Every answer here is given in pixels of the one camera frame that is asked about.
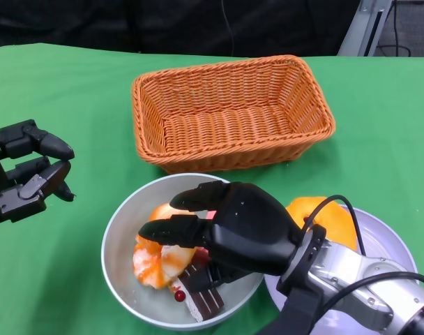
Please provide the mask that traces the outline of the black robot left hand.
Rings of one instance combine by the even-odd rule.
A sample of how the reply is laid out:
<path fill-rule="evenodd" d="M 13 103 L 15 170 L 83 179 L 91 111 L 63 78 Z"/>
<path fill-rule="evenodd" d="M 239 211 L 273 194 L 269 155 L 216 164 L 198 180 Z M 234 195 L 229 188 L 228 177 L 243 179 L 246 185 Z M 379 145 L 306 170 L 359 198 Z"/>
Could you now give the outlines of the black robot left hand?
<path fill-rule="evenodd" d="M 45 211 L 50 195 L 72 202 L 65 178 L 74 157 L 65 141 L 33 119 L 0 128 L 0 223 Z"/>

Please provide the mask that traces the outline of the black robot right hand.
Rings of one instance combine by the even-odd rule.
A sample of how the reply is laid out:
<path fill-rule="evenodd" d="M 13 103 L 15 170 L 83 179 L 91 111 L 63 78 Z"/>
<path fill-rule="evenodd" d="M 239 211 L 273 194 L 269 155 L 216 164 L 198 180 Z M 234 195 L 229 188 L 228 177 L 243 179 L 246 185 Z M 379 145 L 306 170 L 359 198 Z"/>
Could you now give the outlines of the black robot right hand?
<path fill-rule="evenodd" d="M 139 235 L 163 246 L 208 251 L 210 262 L 188 281 L 193 292 L 251 273 L 283 274 L 302 236 L 285 207 L 254 184 L 199 184 L 176 195 L 170 206 L 189 213 L 150 221 Z"/>

